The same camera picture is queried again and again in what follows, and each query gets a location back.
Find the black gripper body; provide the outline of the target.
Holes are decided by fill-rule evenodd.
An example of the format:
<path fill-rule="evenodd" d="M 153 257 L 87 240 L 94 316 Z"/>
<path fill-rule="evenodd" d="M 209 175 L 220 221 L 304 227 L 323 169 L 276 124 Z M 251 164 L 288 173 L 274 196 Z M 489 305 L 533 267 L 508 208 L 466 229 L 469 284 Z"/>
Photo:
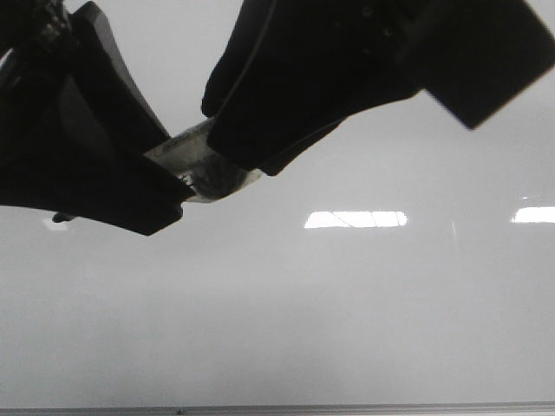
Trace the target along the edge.
<path fill-rule="evenodd" d="M 29 45 L 50 54 L 66 54 L 74 47 L 73 28 L 63 1 L 1 2 L 1 58 Z"/>

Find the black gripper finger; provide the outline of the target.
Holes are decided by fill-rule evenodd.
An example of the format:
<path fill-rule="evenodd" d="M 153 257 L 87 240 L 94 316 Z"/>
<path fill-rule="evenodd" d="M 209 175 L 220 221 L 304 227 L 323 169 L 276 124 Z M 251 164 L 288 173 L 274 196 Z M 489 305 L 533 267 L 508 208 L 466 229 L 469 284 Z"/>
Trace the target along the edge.
<path fill-rule="evenodd" d="M 421 91 L 474 129 L 553 65 L 527 1 L 245 1 L 201 110 L 211 149 L 273 176 L 351 115 Z"/>
<path fill-rule="evenodd" d="M 147 157 L 166 129 L 94 2 L 1 4 L 1 202 L 150 236 L 190 189 Z"/>

